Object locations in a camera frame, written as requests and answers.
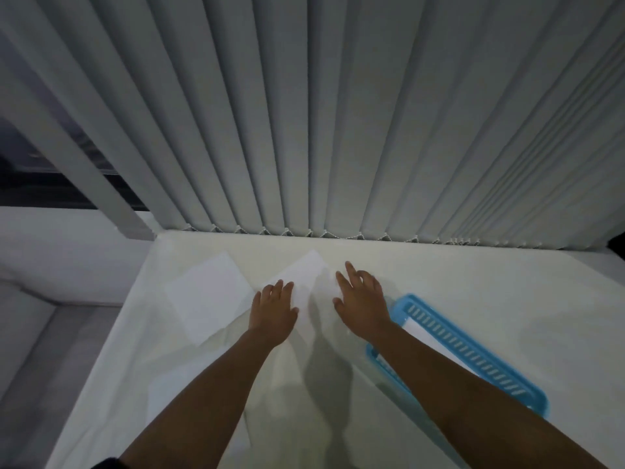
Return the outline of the person's right hand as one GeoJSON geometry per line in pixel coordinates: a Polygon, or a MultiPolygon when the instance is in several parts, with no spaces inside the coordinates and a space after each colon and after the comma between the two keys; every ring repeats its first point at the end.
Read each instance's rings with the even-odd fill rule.
{"type": "Polygon", "coordinates": [[[343,321],[348,329],[359,338],[375,345],[388,327],[393,326],[382,286],[365,270],[359,273],[359,285],[351,285],[347,272],[336,272],[340,298],[349,308],[349,321],[343,321]]]}

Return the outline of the person's left hand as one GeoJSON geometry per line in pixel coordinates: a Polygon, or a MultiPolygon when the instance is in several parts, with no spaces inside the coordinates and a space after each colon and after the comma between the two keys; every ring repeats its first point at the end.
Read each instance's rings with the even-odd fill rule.
{"type": "Polygon", "coordinates": [[[272,348],[282,344],[294,329],[296,321],[288,319],[288,310],[294,307],[293,289],[293,282],[280,279],[264,286],[253,298],[248,329],[272,348]]]}

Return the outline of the person's right forearm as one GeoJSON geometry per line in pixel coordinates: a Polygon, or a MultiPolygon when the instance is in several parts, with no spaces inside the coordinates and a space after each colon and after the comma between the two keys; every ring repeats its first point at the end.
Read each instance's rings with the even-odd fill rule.
{"type": "Polygon", "coordinates": [[[366,340],[471,469],[607,469],[544,418],[392,321],[374,323],[366,340]]]}

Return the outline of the person's left forearm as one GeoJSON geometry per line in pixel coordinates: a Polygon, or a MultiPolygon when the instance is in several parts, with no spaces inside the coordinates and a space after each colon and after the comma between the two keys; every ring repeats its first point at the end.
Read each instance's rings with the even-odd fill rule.
{"type": "Polygon", "coordinates": [[[120,459],[131,469],[216,469],[273,349],[246,331],[154,418],[120,459]]]}

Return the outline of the white square paper sheet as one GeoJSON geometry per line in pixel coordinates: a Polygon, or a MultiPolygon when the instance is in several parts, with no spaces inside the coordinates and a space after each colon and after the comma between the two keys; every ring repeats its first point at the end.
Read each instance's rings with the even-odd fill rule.
{"type": "Polygon", "coordinates": [[[166,283],[164,291],[196,346],[245,313],[255,295],[227,252],[188,269],[166,283]]]}

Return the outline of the white paper stack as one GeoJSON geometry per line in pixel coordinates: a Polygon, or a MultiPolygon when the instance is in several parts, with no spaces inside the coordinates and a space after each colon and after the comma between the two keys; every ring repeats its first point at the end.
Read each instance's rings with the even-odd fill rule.
{"type": "Polygon", "coordinates": [[[420,324],[416,323],[412,319],[407,319],[401,327],[411,334],[413,337],[420,340],[422,343],[447,357],[452,362],[455,362],[459,366],[463,367],[465,370],[468,370],[470,373],[473,373],[477,377],[480,377],[475,371],[470,369],[464,362],[462,362],[458,357],[456,357],[451,351],[449,351],[443,344],[441,344],[437,339],[435,339],[431,334],[429,334],[420,324]]]}

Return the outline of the blue slotted plastic basket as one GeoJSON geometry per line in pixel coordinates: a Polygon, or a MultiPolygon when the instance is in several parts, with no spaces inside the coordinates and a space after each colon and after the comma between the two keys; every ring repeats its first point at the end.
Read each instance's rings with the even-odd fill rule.
{"type": "Polygon", "coordinates": [[[480,378],[510,395],[534,413],[547,418],[549,400],[543,390],[426,301],[414,294],[406,294],[391,305],[389,315],[400,327],[407,319],[414,320],[480,375],[480,378]]]}

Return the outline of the grey vertical window blinds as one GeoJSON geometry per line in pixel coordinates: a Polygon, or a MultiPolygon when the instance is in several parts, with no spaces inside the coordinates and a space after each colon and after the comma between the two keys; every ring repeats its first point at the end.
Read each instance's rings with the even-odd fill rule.
{"type": "Polygon", "coordinates": [[[0,188],[163,229],[594,251],[625,0],[0,0],[0,188]]]}

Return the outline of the dark window pane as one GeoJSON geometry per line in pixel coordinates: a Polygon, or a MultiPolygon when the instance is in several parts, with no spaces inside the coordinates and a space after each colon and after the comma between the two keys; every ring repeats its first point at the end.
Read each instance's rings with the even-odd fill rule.
{"type": "MultiPolygon", "coordinates": [[[[86,134],[71,134],[71,138],[132,209],[148,211],[86,134]]],[[[0,206],[96,209],[92,201],[1,116],[0,206]]]]}

